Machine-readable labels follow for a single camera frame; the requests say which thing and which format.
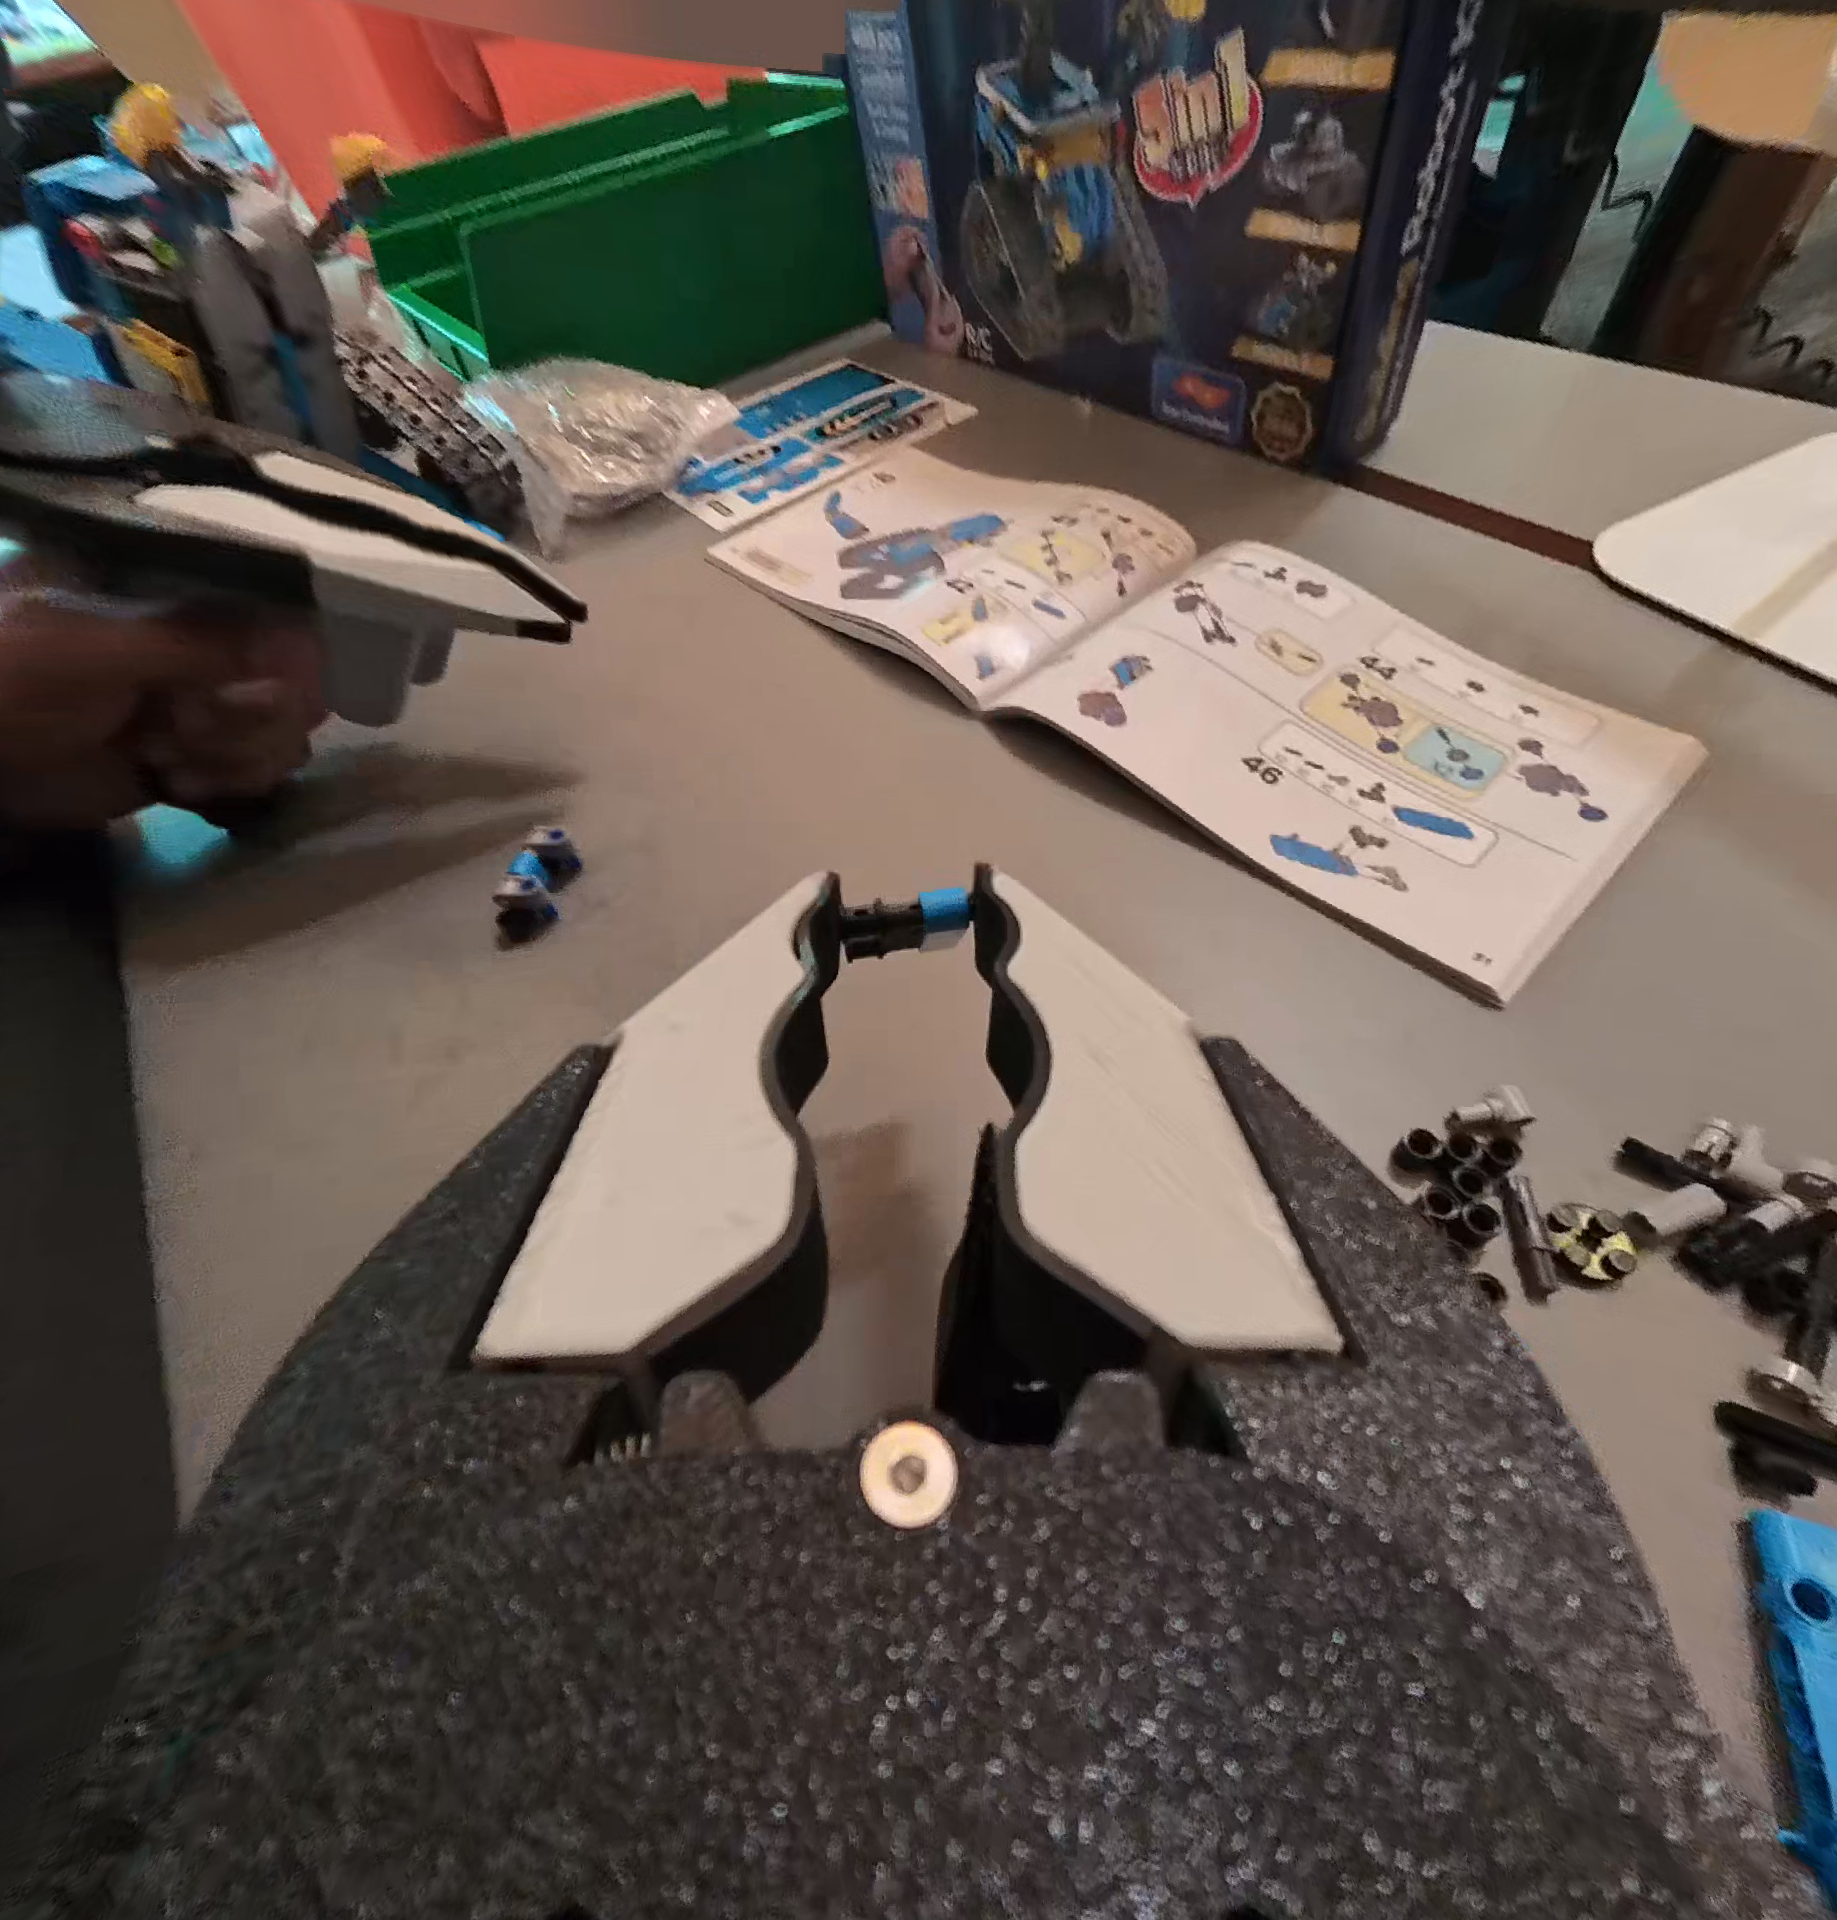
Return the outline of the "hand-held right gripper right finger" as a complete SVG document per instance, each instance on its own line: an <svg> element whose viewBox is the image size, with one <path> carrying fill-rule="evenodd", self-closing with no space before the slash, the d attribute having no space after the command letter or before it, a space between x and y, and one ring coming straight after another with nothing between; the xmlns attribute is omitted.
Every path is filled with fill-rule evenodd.
<svg viewBox="0 0 1837 1920"><path fill-rule="evenodd" d="M1208 1364L1344 1355L1344 1321L1194 1019L1017 877L979 865L984 1128L939 1300L950 1419L1065 1419L1106 1373L1179 1417Z"/></svg>

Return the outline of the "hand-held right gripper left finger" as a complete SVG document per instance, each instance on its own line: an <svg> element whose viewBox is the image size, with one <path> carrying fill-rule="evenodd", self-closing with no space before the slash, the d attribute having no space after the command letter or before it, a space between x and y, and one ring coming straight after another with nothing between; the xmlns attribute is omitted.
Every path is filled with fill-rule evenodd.
<svg viewBox="0 0 1837 1920"><path fill-rule="evenodd" d="M838 879L812 871L601 1045L598 1075L474 1334L479 1373L689 1369L761 1395L821 1331L801 1123L828 1066Z"/></svg>

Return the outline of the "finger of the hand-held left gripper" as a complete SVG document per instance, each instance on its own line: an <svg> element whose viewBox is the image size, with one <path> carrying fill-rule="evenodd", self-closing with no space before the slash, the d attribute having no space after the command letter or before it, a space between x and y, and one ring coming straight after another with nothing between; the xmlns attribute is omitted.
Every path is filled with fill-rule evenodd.
<svg viewBox="0 0 1837 1920"><path fill-rule="evenodd" d="M298 452L255 452L252 470L260 492L319 525L378 535L435 558L476 564L526 589L562 620L589 618L587 604L543 564L493 528L457 517L420 492L406 492L373 473Z"/></svg>
<svg viewBox="0 0 1837 1920"><path fill-rule="evenodd" d="M260 492L142 491L137 512L229 550L307 564L311 596L336 614L435 614L462 632L569 643L576 598L506 542L435 514L327 519Z"/></svg>

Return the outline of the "grey and blue connector assembly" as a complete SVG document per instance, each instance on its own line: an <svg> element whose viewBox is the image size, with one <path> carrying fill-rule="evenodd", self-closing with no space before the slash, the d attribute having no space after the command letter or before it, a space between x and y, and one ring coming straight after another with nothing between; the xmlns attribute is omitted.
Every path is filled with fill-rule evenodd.
<svg viewBox="0 0 1837 1920"><path fill-rule="evenodd" d="M562 825L535 826L493 886L493 926L504 949L528 947L562 922L559 893L582 877L584 854Z"/></svg>

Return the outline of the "blue beam with black pins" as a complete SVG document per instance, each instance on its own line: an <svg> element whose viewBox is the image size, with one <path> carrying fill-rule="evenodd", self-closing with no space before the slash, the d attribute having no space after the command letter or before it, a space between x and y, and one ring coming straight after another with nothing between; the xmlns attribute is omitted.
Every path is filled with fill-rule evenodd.
<svg viewBox="0 0 1837 1920"><path fill-rule="evenodd" d="M838 949L850 964L937 952L955 947L972 929L972 919L968 886L930 889L913 899L848 902L838 911Z"/></svg>

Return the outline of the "grey desk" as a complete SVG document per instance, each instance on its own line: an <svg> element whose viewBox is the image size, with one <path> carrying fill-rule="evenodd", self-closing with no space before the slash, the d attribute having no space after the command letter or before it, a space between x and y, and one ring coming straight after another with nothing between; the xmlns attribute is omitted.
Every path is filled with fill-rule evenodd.
<svg viewBox="0 0 1837 1920"><path fill-rule="evenodd" d="M1375 1172L1524 1075L1540 1180L1731 1107L1837 1158L1837 699L1597 580L990 374L960 449L1303 548L1709 762L1507 1014L1186 837L1059 739L728 580L657 510L569 652L464 646L278 852L140 873L182 1493L101 1757L98 1915L1822 1915L1762 1811L1749 1328L1650 1275L1483 1300ZM562 922L493 886L562 825ZM617 1459L592 1380L453 1362L628 1018L806 873L992 862L1198 1024L1360 1351L1215 1370L1212 1440L970 1444L913 1539L858 1430L930 1393L1004 1098L964 952L826 1001L826 1331L774 1444Z"/></svg>

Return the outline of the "person's left hand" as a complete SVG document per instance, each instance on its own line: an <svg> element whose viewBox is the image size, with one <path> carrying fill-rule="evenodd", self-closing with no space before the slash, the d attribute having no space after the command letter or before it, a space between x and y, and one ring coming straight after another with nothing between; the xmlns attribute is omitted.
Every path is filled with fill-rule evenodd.
<svg viewBox="0 0 1837 1920"><path fill-rule="evenodd" d="M327 719L311 625L113 610L0 573L0 826L101 826L155 803L217 820L290 781Z"/></svg>

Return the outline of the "partly built toy robot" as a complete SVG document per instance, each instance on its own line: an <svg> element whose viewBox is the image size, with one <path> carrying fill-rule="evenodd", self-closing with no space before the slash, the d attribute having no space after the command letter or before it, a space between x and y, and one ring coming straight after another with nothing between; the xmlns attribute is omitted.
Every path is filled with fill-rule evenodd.
<svg viewBox="0 0 1837 1920"><path fill-rule="evenodd" d="M330 162L334 190L311 212L235 129L132 84L94 151L27 174L22 199L118 386L347 458L509 535L516 468L459 377L407 345L360 245L397 207L398 161L347 132Z"/></svg>

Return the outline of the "pile of small building parts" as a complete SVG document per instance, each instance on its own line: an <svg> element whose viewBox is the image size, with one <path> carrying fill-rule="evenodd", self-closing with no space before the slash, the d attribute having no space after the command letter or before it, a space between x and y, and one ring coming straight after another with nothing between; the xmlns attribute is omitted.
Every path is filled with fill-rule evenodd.
<svg viewBox="0 0 1837 1920"><path fill-rule="evenodd" d="M1709 1117L1679 1147L1615 1147L1636 1183L1624 1209L1545 1202L1527 1163L1533 1119L1517 1087L1496 1087L1400 1135L1390 1170L1494 1302L1507 1285L1481 1260L1501 1245L1531 1304L1660 1262L1745 1309L1777 1349L1714 1405L1734 1483L1789 1504L1837 1485L1837 1163L1777 1156L1762 1127Z"/></svg>

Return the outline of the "green plastic bin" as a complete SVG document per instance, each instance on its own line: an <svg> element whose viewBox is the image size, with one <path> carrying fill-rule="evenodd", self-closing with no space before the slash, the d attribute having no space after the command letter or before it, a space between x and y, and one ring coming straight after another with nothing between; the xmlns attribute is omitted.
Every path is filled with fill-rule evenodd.
<svg viewBox="0 0 1837 1920"><path fill-rule="evenodd" d="M367 220L387 296L450 371L610 362L702 387L885 314L838 77L672 92L397 170Z"/></svg>

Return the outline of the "orange box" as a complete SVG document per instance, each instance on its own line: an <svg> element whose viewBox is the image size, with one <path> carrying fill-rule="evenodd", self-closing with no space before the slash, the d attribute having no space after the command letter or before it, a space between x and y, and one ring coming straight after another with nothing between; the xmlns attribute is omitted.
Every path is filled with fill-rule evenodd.
<svg viewBox="0 0 1837 1920"><path fill-rule="evenodd" d="M848 2L182 2L287 183L322 207L332 145L418 162L672 94L819 74Z"/></svg>

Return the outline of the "blue sticker sheet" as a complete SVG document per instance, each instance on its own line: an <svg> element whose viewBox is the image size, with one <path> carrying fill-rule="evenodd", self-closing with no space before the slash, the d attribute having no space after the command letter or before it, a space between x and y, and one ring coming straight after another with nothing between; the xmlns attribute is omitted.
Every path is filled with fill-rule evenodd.
<svg viewBox="0 0 1837 1920"><path fill-rule="evenodd" d="M731 423L698 452L663 496L704 525L736 530L897 444L926 440L977 408L859 360L829 360L733 403Z"/></svg>

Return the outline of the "open instruction booklet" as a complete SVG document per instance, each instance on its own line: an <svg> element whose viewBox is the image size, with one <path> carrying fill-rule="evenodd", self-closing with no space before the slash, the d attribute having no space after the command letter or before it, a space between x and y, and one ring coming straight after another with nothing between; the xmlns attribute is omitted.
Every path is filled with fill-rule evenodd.
<svg viewBox="0 0 1837 1920"><path fill-rule="evenodd" d="M1707 760L1260 539L926 449L710 562L987 722L1098 757L1226 854L1506 1007Z"/></svg>

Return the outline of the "dark blue robot kit box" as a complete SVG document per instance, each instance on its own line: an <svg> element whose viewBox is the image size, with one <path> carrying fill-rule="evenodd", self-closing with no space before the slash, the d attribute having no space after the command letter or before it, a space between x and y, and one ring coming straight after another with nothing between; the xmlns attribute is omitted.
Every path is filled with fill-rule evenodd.
<svg viewBox="0 0 1837 1920"><path fill-rule="evenodd" d="M1360 465L1406 393L1514 11L850 11L897 337L1276 465Z"/></svg>

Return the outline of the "blue plastic plate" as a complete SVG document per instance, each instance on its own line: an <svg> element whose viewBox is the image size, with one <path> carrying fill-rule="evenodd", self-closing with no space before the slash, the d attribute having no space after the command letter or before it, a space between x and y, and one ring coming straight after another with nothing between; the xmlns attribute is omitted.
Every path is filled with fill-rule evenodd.
<svg viewBox="0 0 1837 1920"><path fill-rule="evenodd" d="M1747 1524L1795 1824L1784 1845L1837 1912L1837 1528L1760 1507Z"/></svg>

